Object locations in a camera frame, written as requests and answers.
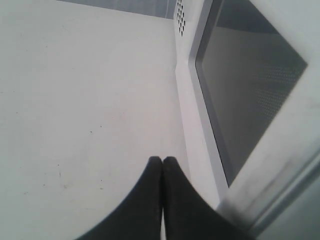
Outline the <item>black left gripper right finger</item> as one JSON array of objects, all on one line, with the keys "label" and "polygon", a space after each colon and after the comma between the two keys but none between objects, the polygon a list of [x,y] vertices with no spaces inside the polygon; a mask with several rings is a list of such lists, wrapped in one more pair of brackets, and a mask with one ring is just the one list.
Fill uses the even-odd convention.
[{"label": "black left gripper right finger", "polygon": [[191,185],[177,159],[163,160],[163,210],[168,240],[252,240],[214,211]]}]

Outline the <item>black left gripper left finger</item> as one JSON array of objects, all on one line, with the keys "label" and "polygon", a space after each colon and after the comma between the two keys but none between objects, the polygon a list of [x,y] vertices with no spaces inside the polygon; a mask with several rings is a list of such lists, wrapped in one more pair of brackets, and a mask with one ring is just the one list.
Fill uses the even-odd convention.
[{"label": "black left gripper left finger", "polygon": [[152,156],[125,199],[80,240],[159,240],[162,223],[162,169]]}]

